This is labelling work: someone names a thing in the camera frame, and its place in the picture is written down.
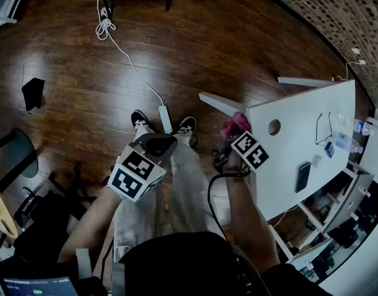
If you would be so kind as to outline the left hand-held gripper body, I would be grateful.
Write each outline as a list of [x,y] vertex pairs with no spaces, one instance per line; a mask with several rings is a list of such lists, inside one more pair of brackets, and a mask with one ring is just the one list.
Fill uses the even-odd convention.
[[127,145],[117,158],[107,186],[118,195],[137,202],[157,187],[165,173],[162,167]]

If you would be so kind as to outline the pink cloth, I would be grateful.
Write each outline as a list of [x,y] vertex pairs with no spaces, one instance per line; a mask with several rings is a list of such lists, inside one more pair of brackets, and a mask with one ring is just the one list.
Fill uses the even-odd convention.
[[230,139],[246,131],[252,132],[251,125],[244,113],[237,112],[223,124],[220,135],[224,139]]

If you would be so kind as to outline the person's right forearm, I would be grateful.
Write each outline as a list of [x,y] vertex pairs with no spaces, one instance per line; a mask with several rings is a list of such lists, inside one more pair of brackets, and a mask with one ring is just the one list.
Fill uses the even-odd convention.
[[276,242],[243,177],[227,177],[234,242],[261,274],[280,264]]

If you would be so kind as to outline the person's shoe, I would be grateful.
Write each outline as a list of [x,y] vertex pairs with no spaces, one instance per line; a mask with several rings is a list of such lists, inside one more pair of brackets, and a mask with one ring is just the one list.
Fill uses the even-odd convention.
[[177,133],[182,136],[192,136],[196,129],[196,119],[192,116],[186,117],[179,125]]
[[139,129],[150,128],[147,117],[140,110],[135,110],[131,114],[131,122],[135,132],[137,132]]

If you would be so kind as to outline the white power strip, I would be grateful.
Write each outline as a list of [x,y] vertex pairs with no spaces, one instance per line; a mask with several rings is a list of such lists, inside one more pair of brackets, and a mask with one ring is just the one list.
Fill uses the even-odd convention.
[[170,116],[168,113],[168,109],[166,105],[160,105],[158,107],[158,111],[160,114],[160,119],[162,121],[162,126],[165,134],[171,134],[173,132]]

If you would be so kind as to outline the person's right shoe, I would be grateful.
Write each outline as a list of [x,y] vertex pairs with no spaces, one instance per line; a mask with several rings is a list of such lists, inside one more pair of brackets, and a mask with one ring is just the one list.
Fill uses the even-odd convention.
[[196,119],[192,116],[186,117],[179,125],[177,133],[182,136],[192,136],[196,129]]

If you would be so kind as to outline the white table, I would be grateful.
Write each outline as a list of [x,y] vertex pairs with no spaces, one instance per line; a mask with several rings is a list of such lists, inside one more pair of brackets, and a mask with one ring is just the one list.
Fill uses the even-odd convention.
[[[223,97],[202,92],[199,99],[230,117],[245,113],[252,134],[268,153],[269,159],[257,172],[252,172],[252,192],[266,220],[284,213],[318,191],[347,165],[349,152],[339,147],[329,158],[324,146],[315,144],[316,119],[324,113],[320,130],[327,130],[331,112],[332,132],[353,135],[351,128],[339,123],[338,114],[355,118],[356,83],[279,77],[279,83],[307,86],[307,90],[282,99],[257,105],[243,105]],[[306,188],[295,192],[297,170],[320,155],[319,168],[311,166]]]

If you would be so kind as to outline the black smartphone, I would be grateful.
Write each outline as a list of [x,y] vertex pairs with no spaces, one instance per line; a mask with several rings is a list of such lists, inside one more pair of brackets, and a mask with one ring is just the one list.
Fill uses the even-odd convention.
[[295,192],[299,193],[304,190],[308,184],[309,175],[311,170],[311,163],[305,162],[301,164],[297,170],[297,179],[295,185]]

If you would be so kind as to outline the clear plastic water bottle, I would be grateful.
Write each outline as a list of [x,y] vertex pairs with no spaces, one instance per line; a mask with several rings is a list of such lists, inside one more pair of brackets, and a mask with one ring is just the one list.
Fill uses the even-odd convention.
[[361,146],[355,139],[351,136],[346,134],[335,132],[332,134],[332,143],[336,147],[339,147],[343,150],[348,151],[352,154],[362,154],[363,153],[363,146]]
[[374,127],[366,121],[349,118],[343,113],[338,114],[338,119],[341,125],[351,128],[354,132],[363,136],[373,136],[375,134]]

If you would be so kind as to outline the black office chair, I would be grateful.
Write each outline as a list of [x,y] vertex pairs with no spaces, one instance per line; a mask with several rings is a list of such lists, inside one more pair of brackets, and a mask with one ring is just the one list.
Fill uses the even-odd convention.
[[68,189],[55,180],[55,173],[49,175],[50,182],[60,191],[52,190],[44,196],[33,195],[34,200],[21,212],[32,220],[31,226],[14,241],[15,255],[30,265],[48,265],[57,262],[60,251],[68,239],[70,217],[80,220],[86,213],[85,202],[96,198],[81,196],[78,192],[81,164],[73,167],[73,178]]

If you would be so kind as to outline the person's black shirt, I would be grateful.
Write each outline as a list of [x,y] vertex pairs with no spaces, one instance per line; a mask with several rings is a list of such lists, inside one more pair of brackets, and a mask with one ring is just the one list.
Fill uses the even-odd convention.
[[294,266],[262,275],[213,232],[181,232],[147,240],[120,259],[113,296],[332,296]]

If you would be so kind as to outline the white equipment rack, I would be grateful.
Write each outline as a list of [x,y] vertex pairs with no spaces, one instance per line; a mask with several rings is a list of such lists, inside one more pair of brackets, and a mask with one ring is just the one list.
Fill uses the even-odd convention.
[[328,192],[326,194],[331,202],[323,221],[305,205],[304,201],[288,210],[291,212],[299,208],[314,226],[314,229],[297,247],[285,241],[274,226],[269,227],[277,243],[279,258],[282,259],[283,263],[292,264],[297,270],[311,269],[313,260],[332,243],[331,231],[348,220],[358,219],[355,212],[362,200],[371,196],[369,187],[374,180],[374,175],[369,174],[352,161],[348,161],[348,165],[343,169],[342,174],[348,178],[348,183],[340,192],[334,194]]

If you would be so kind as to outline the black flat pouch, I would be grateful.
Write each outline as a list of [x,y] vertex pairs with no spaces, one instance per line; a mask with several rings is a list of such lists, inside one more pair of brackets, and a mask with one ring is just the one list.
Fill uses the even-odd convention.
[[43,95],[45,81],[39,78],[32,78],[22,86],[23,98],[27,112],[33,109],[40,109],[45,104]]

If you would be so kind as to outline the wooden side table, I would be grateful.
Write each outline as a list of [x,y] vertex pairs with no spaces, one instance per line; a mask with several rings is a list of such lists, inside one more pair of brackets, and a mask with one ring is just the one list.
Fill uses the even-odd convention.
[[6,236],[16,239],[18,230],[15,221],[9,213],[0,193],[0,231]]

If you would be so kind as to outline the laptop screen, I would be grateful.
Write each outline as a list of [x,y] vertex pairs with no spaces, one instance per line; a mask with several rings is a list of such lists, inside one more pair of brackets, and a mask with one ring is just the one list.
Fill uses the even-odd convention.
[[2,281],[8,296],[78,296],[68,277],[53,279],[4,278]]

